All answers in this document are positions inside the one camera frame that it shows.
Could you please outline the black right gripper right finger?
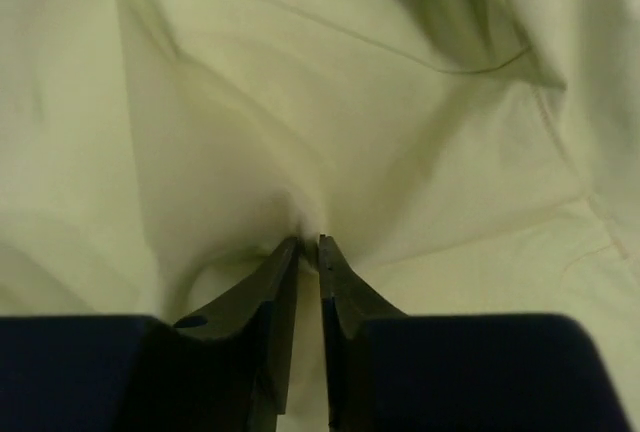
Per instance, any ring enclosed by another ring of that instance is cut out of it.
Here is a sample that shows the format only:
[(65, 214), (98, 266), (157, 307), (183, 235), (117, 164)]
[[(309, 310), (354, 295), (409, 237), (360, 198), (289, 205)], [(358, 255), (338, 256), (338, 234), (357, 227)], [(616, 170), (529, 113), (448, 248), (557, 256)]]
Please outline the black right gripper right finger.
[(331, 431), (373, 431), (374, 366), (366, 326), (406, 314), (367, 284), (335, 239), (319, 237), (319, 272)]

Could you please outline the yellow-green trousers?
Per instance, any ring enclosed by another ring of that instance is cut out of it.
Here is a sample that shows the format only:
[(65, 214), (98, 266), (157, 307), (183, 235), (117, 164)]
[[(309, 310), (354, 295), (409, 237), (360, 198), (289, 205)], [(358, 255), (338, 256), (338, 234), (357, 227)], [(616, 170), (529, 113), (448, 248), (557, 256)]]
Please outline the yellow-green trousers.
[(639, 0), (1, 0), (1, 312), (173, 321), (288, 235), (556, 312), (639, 421)]

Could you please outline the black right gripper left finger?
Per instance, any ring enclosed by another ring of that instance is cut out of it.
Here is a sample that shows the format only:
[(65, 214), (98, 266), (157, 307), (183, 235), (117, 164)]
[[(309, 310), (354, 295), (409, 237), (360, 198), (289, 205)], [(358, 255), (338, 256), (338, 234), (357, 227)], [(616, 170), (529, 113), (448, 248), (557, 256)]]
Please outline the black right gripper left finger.
[(300, 244), (288, 237), (255, 271), (173, 324), (205, 347), (214, 431), (274, 431), (285, 413)]

